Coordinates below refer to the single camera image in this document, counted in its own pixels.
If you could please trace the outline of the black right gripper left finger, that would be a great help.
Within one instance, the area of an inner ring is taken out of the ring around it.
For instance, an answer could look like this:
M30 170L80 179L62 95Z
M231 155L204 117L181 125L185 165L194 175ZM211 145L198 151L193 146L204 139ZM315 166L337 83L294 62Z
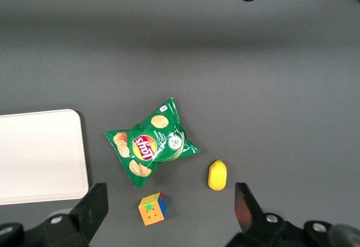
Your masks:
M30 230L1 224L1 246L89 246L108 211L107 184L97 183L69 213L54 214Z

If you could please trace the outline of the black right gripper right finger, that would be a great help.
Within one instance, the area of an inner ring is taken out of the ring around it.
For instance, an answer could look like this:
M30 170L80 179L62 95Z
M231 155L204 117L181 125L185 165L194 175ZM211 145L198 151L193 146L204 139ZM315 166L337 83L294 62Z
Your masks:
M235 215L241 232L227 246L330 246L332 225L308 221L302 228L264 212L246 183L235 184Z

